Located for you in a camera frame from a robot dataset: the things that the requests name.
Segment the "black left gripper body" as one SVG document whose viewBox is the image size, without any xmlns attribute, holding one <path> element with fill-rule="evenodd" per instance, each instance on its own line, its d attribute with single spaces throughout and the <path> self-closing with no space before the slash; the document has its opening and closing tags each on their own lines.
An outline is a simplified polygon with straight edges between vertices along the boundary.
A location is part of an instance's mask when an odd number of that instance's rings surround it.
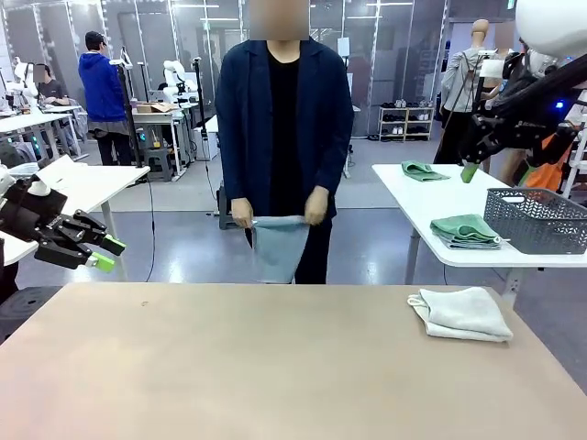
<svg viewBox="0 0 587 440">
<path fill-rule="evenodd" d="M 67 197 L 55 190 L 47 196 L 28 192 L 31 179 L 10 182 L 0 195 L 0 231 L 24 242 L 35 242 L 34 258 L 55 266 L 77 269 L 75 243 L 59 232 L 61 209 Z"/>
</svg>

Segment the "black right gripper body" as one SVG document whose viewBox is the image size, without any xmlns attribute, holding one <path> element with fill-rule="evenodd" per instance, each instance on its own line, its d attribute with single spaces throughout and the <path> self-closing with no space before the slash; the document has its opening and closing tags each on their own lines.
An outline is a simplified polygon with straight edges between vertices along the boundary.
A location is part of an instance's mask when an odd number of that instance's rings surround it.
<svg viewBox="0 0 587 440">
<path fill-rule="evenodd" d="M 558 126 L 555 116 L 497 117 L 497 145 L 503 148 L 540 147 Z"/>
</svg>

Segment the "light green towel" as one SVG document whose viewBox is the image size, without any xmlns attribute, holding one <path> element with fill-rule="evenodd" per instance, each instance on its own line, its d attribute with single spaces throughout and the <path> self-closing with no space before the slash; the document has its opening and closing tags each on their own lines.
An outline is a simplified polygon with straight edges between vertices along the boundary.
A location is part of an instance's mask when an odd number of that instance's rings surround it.
<svg viewBox="0 0 587 440">
<path fill-rule="evenodd" d="M 499 235 L 478 214 L 464 214 L 435 219 L 430 222 L 432 232 L 440 237 L 458 241 L 497 242 Z"/>
</svg>

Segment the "dark grey laundry basket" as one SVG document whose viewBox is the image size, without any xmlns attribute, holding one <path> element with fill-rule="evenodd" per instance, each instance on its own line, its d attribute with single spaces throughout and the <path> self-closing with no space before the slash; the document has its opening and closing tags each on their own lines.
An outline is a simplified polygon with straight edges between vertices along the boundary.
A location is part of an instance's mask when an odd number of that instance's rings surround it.
<svg viewBox="0 0 587 440">
<path fill-rule="evenodd" d="M 524 254 L 587 252 L 587 208 L 550 190 L 491 188 L 483 219 Z"/>
</svg>

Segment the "white terry towel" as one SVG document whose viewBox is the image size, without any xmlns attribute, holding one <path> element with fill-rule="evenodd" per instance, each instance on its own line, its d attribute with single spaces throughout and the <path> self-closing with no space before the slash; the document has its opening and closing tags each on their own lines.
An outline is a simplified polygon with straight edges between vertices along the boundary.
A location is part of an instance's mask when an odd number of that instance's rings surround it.
<svg viewBox="0 0 587 440">
<path fill-rule="evenodd" d="M 420 289 L 406 300 L 428 336 L 503 343 L 513 339 L 496 301 L 484 288 L 460 291 Z"/>
</svg>

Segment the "light blue towel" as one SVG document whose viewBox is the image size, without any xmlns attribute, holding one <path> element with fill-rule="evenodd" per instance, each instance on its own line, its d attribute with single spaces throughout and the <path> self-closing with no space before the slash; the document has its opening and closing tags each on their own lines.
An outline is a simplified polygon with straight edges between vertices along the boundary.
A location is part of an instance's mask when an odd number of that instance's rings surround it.
<svg viewBox="0 0 587 440">
<path fill-rule="evenodd" d="M 252 251 L 258 281 L 292 283 L 308 234 L 309 224 L 300 215 L 254 217 Z"/>
</svg>

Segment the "person's right hand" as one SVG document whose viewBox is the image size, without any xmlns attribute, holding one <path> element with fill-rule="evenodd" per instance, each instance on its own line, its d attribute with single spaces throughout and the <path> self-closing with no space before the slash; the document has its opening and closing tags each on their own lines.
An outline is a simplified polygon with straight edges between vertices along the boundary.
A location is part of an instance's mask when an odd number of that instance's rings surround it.
<svg viewBox="0 0 587 440">
<path fill-rule="evenodd" d="M 232 199 L 230 212 L 237 226 L 245 229 L 252 228 L 253 209 L 247 198 Z"/>
</svg>

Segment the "person's left hand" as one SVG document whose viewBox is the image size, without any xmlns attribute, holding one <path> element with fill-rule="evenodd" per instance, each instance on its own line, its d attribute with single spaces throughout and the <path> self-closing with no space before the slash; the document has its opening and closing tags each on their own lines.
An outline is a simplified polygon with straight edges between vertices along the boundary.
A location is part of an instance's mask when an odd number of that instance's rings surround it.
<svg viewBox="0 0 587 440">
<path fill-rule="evenodd" d="M 317 185 L 305 203 L 305 222 L 310 226 L 320 225 L 327 215 L 328 189 Z"/>
</svg>

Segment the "pale grey folded towel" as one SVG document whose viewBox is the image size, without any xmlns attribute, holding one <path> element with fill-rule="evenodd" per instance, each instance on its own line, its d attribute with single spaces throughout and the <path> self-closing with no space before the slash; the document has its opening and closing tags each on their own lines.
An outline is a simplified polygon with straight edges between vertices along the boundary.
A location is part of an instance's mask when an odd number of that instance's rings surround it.
<svg viewBox="0 0 587 440">
<path fill-rule="evenodd" d="M 498 250 L 501 248 L 502 241 L 500 238 L 489 241 L 477 240 L 457 240 L 456 238 L 446 239 L 440 238 L 440 241 L 451 249 L 468 249 L 468 250 Z"/>
</svg>

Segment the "white workshop desk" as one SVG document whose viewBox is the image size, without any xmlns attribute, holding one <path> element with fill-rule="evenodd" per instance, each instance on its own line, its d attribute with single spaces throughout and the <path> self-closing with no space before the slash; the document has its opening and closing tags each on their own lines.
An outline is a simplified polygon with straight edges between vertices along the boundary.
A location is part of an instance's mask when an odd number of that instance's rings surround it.
<svg viewBox="0 0 587 440">
<path fill-rule="evenodd" d="M 52 159 L 67 154 L 74 161 L 85 159 L 82 144 L 86 135 L 78 135 L 74 118 L 85 116 L 79 105 L 50 106 L 46 112 L 33 112 L 20 115 L 0 115 L 0 141 L 24 141 L 24 136 L 33 137 L 33 153 L 41 158 L 48 158 L 50 150 Z"/>
</svg>

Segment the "grey workshop desk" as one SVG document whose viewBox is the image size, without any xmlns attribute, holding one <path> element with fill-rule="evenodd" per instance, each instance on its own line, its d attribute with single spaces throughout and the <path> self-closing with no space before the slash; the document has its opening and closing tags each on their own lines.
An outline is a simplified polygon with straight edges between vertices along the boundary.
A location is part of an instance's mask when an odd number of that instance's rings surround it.
<svg viewBox="0 0 587 440">
<path fill-rule="evenodd" d="M 136 114 L 132 111 L 142 164 L 146 165 L 142 153 L 144 149 L 167 149 L 173 167 L 171 182 L 182 178 L 195 162 L 197 151 L 192 119 L 197 105 L 183 103 L 178 107 L 178 110 L 167 114 Z"/>
</svg>

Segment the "person in blue hoodie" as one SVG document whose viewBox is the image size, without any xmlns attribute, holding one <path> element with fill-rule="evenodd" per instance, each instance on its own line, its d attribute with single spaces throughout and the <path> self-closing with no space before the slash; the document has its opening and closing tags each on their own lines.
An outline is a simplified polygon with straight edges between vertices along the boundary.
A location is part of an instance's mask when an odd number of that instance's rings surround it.
<svg viewBox="0 0 587 440">
<path fill-rule="evenodd" d="M 104 166 L 130 166 L 132 154 L 117 68 L 105 55 L 106 44 L 102 34 L 89 31 L 84 41 L 86 52 L 80 56 L 78 73 L 83 83 L 88 133 L 97 142 Z"/>
</svg>

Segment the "open cardboard box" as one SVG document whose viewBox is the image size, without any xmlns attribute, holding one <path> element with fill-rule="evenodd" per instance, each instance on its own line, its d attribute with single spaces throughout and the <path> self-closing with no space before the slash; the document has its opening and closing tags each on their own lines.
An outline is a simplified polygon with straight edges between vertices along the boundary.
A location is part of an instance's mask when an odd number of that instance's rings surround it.
<svg viewBox="0 0 587 440">
<path fill-rule="evenodd" d="M 167 114 L 178 110 L 177 104 L 165 102 L 138 102 L 134 112 L 136 114 Z"/>
</svg>

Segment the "white standing desk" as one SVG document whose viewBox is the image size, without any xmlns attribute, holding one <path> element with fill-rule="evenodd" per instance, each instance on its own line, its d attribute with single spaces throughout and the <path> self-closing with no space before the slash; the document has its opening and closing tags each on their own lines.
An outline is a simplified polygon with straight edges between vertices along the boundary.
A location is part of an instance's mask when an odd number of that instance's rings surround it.
<svg viewBox="0 0 587 440">
<path fill-rule="evenodd" d="M 209 191 L 214 199 L 213 216 L 219 217 L 222 170 L 220 164 L 220 142 L 216 115 L 205 122 L 206 140 L 202 140 L 202 159 Z"/>
</svg>

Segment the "person in navy jacket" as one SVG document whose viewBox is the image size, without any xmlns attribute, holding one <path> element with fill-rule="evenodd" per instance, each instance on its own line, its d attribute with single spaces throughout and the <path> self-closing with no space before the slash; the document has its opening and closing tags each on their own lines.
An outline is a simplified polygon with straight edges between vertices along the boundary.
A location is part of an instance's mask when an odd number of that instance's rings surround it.
<svg viewBox="0 0 587 440">
<path fill-rule="evenodd" d="M 216 88 L 220 150 L 244 154 L 253 218 L 305 217 L 323 151 L 349 145 L 354 111 L 342 58 L 312 39 L 310 0 L 249 0 L 249 36 L 225 55 Z M 309 226 L 294 275 L 323 284 L 336 213 Z"/>
</svg>

